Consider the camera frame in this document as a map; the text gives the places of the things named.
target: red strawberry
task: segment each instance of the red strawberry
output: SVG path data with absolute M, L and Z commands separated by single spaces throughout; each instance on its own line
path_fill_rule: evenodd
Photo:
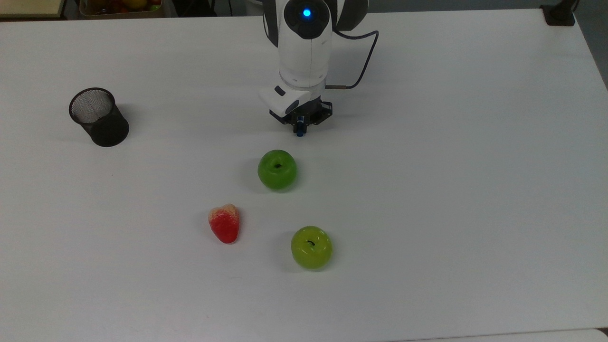
M 232 243 L 237 239 L 240 219 L 237 207 L 227 204 L 220 208 L 213 208 L 209 212 L 209 225 L 211 230 L 223 243 Z

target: green apple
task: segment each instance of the green apple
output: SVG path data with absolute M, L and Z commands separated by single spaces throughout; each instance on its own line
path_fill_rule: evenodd
M 295 232 L 291 239 L 291 254 L 295 262 L 309 270 L 325 266 L 333 250 L 330 237 L 319 227 L 306 226 Z
M 294 157 L 283 150 L 267 152 L 258 164 L 260 181 L 272 190 L 281 190 L 290 186 L 296 174 Z

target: black mesh cup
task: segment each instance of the black mesh cup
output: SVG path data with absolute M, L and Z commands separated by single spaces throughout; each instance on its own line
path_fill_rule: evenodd
M 129 133 L 129 123 L 116 107 L 114 96 L 105 89 L 89 88 L 79 92 L 70 102 L 70 117 L 99 146 L 118 145 Z

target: fruit basket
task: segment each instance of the fruit basket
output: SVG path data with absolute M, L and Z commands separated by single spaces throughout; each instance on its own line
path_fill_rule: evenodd
M 86 19 L 165 18 L 170 13 L 165 0 L 81 0 Z

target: white table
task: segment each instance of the white table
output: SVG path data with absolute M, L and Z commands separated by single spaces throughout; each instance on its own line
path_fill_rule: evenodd
M 292 135 L 257 98 L 260 18 L 0 23 L 0 331 L 14 341 L 390 341 L 608 326 L 608 93 L 540 10 L 368 15 L 334 116 Z M 335 41 L 350 83 L 371 41 Z M 110 90 L 101 148 L 68 114 Z M 300 178 L 266 190 L 282 148 Z M 208 228 L 234 203 L 242 232 Z M 305 225 L 334 240 L 301 270 Z

